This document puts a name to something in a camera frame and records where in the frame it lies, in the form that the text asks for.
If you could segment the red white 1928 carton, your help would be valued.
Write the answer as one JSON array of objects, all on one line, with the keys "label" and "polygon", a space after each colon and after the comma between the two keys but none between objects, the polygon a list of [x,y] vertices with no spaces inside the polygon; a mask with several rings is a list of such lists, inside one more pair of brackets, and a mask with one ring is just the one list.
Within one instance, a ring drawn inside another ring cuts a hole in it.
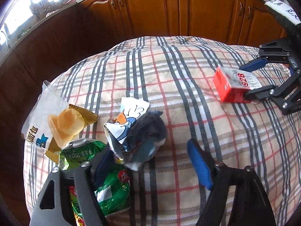
[{"label": "red white 1928 carton", "polygon": [[217,67],[213,83],[224,103],[254,103],[244,99],[248,91],[261,88],[262,84],[251,72],[231,67]]}]

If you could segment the wooden lower kitchen cabinets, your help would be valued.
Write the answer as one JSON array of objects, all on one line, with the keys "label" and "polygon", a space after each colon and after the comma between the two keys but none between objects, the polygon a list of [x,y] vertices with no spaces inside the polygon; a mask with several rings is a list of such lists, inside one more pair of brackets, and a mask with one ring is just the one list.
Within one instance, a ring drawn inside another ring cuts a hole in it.
[{"label": "wooden lower kitchen cabinets", "polygon": [[1,59],[1,77],[39,83],[142,36],[258,45],[286,36],[266,0],[83,0],[44,18]]}]

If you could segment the green chip bag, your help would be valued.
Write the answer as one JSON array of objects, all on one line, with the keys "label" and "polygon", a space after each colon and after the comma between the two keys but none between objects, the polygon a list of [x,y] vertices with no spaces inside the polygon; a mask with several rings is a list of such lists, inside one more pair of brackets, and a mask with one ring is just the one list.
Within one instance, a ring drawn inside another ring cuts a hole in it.
[{"label": "green chip bag", "polygon": [[[102,141],[89,138],[70,141],[61,149],[59,167],[61,170],[76,168],[83,162],[91,161],[105,147]],[[130,178],[125,167],[115,162],[111,150],[104,155],[93,175],[94,194],[105,217],[130,208]]]}]

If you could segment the blue white cartoon wrapper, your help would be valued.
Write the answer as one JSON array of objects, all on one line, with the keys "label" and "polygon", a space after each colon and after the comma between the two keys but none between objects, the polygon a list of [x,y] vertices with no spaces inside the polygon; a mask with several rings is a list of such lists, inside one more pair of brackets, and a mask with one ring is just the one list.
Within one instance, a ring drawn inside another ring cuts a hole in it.
[{"label": "blue white cartoon wrapper", "polygon": [[122,97],[120,114],[104,123],[105,136],[115,159],[132,171],[154,157],[167,137],[163,112],[151,110],[150,103]]}]

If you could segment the clear bread bag with cookie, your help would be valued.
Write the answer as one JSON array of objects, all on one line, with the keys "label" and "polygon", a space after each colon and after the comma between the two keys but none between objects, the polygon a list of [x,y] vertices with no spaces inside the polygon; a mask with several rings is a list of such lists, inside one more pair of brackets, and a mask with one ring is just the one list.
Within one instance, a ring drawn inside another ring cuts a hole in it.
[{"label": "clear bread bag with cookie", "polygon": [[21,136],[42,148],[58,164],[61,149],[97,120],[97,114],[69,104],[50,82],[44,81],[42,92],[22,126]]}]

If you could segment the plaid tablecloth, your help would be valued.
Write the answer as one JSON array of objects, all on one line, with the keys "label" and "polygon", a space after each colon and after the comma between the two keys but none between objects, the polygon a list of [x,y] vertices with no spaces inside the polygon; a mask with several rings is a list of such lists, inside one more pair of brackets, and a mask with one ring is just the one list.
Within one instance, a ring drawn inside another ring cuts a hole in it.
[{"label": "plaid tablecloth", "polygon": [[199,186],[186,143],[196,139],[229,167],[255,168],[277,225],[300,204],[300,113],[282,115],[270,101],[230,104],[213,83],[219,66],[238,68],[258,49],[199,37],[140,37],[90,56],[52,80],[70,104],[99,116],[81,137],[105,141],[103,124],[122,97],[162,111],[166,143],[133,173],[132,206],[111,225],[195,225],[209,192]]}]

